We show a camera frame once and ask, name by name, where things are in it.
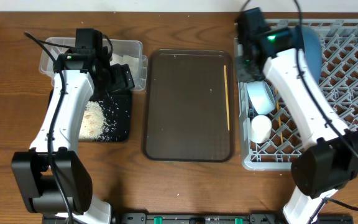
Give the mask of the white paper napkin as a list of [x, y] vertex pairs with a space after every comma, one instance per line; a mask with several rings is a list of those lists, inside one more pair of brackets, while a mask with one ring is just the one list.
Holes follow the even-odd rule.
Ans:
[[139, 77], [139, 59], [128, 55], [120, 56], [118, 54], [112, 54], [110, 65], [125, 65], [128, 64], [133, 79]]

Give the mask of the dark blue plate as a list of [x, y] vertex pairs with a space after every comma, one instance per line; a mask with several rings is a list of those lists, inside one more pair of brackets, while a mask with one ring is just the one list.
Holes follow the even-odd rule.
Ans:
[[318, 33], [309, 26], [296, 26], [293, 31], [296, 46], [302, 49], [311, 75], [319, 83], [323, 53]]

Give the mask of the light blue bowl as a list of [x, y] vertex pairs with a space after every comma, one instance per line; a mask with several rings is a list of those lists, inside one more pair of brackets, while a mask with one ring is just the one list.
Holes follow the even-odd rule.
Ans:
[[266, 82], [247, 83], [247, 92], [257, 114], [266, 115], [275, 109], [275, 99]]

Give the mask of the white green cup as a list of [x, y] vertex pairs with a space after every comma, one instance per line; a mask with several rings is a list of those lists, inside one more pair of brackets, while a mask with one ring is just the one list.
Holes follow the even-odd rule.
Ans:
[[250, 140], [254, 143], [264, 143], [270, 139], [272, 122], [265, 115], [258, 115], [250, 122]]

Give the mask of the wooden chopstick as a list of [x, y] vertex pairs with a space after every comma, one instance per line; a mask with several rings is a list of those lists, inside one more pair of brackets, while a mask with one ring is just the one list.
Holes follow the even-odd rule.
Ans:
[[[276, 88], [275, 88], [275, 96], [278, 96], [278, 90]], [[276, 100], [276, 109], [277, 109], [277, 112], [279, 112], [279, 110], [280, 110], [279, 100]], [[281, 115], [278, 116], [278, 125], [279, 125], [279, 128], [282, 127]], [[281, 141], [281, 144], [283, 144], [283, 133], [282, 132], [280, 133], [280, 141]]]
[[230, 112], [229, 112], [229, 95], [228, 95], [228, 86], [227, 86], [227, 67], [223, 66], [224, 72], [224, 87], [225, 87], [225, 100], [226, 100], [226, 117], [227, 117], [227, 130], [230, 131]]

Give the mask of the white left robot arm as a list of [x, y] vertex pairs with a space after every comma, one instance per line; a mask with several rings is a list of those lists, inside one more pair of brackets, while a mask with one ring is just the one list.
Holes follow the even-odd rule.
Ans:
[[52, 57], [53, 90], [39, 133], [27, 151], [12, 157], [24, 205], [46, 221], [115, 223], [113, 208], [93, 194], [78, 157], [81, 123], [89, 102], [100, 103], [102, 134], [123, 142], [131, 127], [134, 81], [128, 65], [111, 64], [112, 42], [93, 28], [76, 30], [74, 46]]

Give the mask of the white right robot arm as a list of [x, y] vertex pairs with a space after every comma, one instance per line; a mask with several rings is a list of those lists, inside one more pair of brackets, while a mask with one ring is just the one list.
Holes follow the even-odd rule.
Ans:
[[291, 164], [296, 187], [282, 220], [315, 223], [324, 205], [358, 175], [358, 130], [348, 127], [319, 89], [323, 54], [313, 29], [302, 22], [273, 29], [257, 7], [242, 10], [235, 23], [241, 82], [267, 80], [278, 90], [304, 149]]

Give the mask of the grey dishwasher rack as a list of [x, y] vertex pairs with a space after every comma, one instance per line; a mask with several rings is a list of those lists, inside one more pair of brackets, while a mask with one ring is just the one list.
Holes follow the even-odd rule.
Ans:
[[[353, 131], [358, 129], [358, 19], [304, 19], [304, 26], [319, 35], [323, 62], [319, 87], [334, 111]], [[256, 111], [245, 83], [239, 89], [239, 134], [241, 163], [247, 170], [288, 170], [303, 153], [301, 137], [280, 95], [280, 110], [267, 116], [272, 120], [270, 139], [256, 144], [249, 138], [250, 121]], [[279, 128], [278, 116], [282, 127]], [[280, 133], [283, 133], [283, 144]]]

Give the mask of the black tray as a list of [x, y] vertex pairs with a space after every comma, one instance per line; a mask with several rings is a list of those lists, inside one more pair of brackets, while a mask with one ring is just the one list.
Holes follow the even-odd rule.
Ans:
[[78, 143], [79, 133], [81, 128], [81, 123], [83, 120], [83, 115], [85, 112], [86, 104], [89, 101], [96, 101], [102, 98], [112, 98], [113, 102], [117, 103], [117, 107], [119, 109], [117, 116], [117, 133], [119, 134], [118, 141], [123, 142], [126, 141], [129, 137], [130, 128], [131, 128], [131, 113], [132, 113], [132, 93], [129, 90], [121, 91], [115, 94], [106, 94], [102, 96], [97, 96], [96, 98], [90, 98], [87, 101], [80, 101], [78, 105], [75, 106], [79, 112], [74, 113], [74, 119], [71, 123], [71, 127], [67, 128], [62, 126], [64, 121], [67, 121], [66, 118], [59, 119], [57, 124], [60, 125], [60, 132], [68, 138], [68, 140], [72, 143]]

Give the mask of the clear plastic bin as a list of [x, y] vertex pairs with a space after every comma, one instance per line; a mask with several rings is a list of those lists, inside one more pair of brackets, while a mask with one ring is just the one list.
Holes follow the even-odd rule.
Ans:
[[[145, 90], [145, 84], [147, 80], [148, 59], [146, 55], [143, 55], [142, 43], [138, 40], [110, 39], [110, 41], [112, 43], [113, 54], [118, 54], [120, 56], [128, 55], [139, 59], [139, 77], [133, 79], [135, 86], [132, 89], [132, 91]], [[46, 40], [46, 42], [50, 42], [58, 45], [66, 45], [70, 47], [75, 46], [74, 37], [50, 37]], [[46, 48], [50, 51], [50, 53], [54, 56], [54, 58], [57, 58], [58, 55], [63, 54], [68, 50], [67, 48], [64, 47], [57, 47], [51, 45], [46, 45]], [[45, 52], [42, 52], [40, 58], [39, 72], [49, 76], [53, 80], [54, 77], [53, 62]]]

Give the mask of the pile of rice scraps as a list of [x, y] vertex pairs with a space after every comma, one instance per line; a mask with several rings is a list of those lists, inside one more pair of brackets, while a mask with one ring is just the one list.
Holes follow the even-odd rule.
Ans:
[[86, 104], [83, 120], [81, 123], [79, 140], [116, 142], [117, 116], [119, 109], [112, 98], [102, 98], [96, 101], [89, 101]]

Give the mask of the brown serving tray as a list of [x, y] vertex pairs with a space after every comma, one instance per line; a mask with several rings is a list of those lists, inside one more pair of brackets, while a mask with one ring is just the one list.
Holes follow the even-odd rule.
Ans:
[[231, 55], [222, 50], [160, 49], [152, 54], [149, 65], [142, 138], [145, 157], [153, 161], [228, 161], [235, 151]]

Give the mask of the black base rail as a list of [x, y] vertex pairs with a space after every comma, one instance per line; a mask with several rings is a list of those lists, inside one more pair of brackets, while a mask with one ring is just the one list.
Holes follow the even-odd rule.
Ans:
[[[65, 223], [64, 218], [42, 218], [42, 224]], [[113, 215], [113, 224], [279, 224], [285, 223], [281, 215], [273, 213], [254, 213], [250, 215], [146, 215], [144, 213], [125, 213], [120, 217]], [[353, 224], [349, 215], [319, 215], [317, 224]]]

